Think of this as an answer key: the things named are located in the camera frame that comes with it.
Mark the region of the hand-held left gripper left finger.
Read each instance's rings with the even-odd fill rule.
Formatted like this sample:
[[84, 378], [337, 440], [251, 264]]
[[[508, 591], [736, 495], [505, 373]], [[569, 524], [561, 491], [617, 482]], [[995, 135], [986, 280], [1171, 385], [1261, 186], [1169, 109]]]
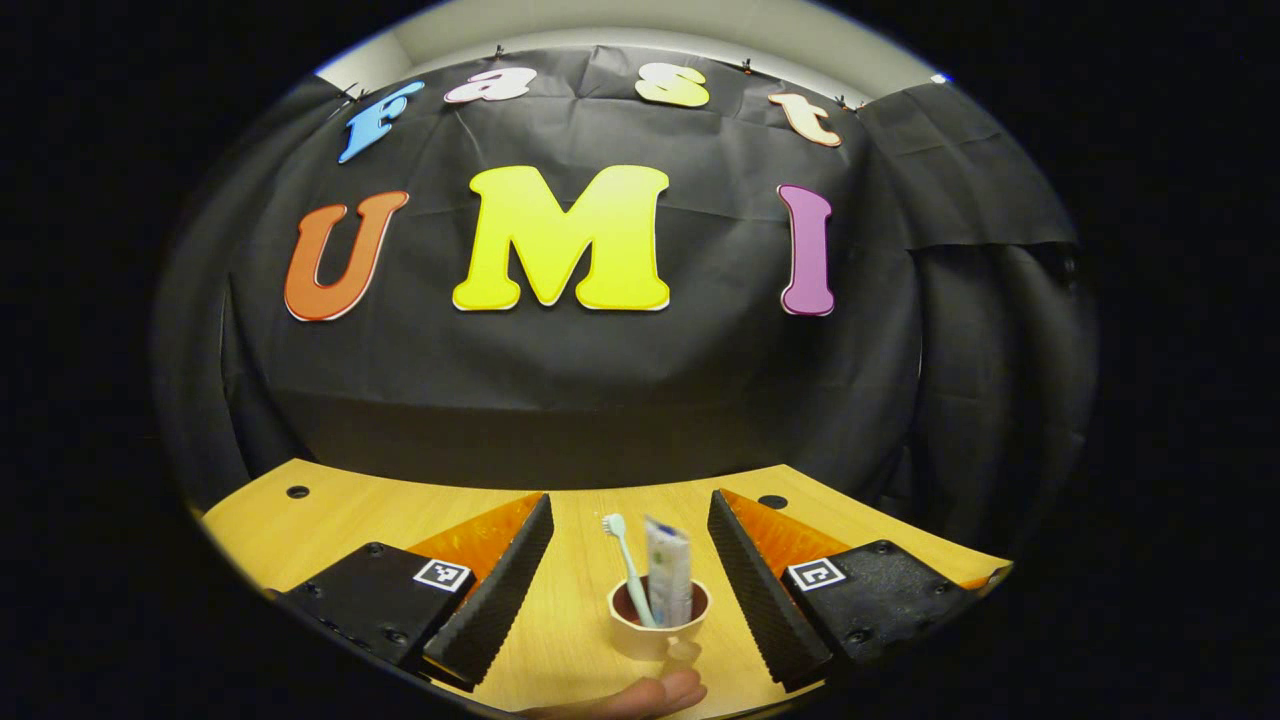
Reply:
[[550, 497], [536, 492], [408, 550], [367, 542], [270, 594], [384, 664], [472, 689], [504, 644], [553, 532]]

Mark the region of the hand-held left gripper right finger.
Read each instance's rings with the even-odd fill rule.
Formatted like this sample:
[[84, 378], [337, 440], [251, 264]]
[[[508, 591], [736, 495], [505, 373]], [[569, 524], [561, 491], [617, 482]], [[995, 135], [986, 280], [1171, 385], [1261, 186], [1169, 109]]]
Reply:
[[771, 678], [797, 691], [870, 667], [978, 601], [888, 539], [852, 547], [717, 489], [708, 530]]

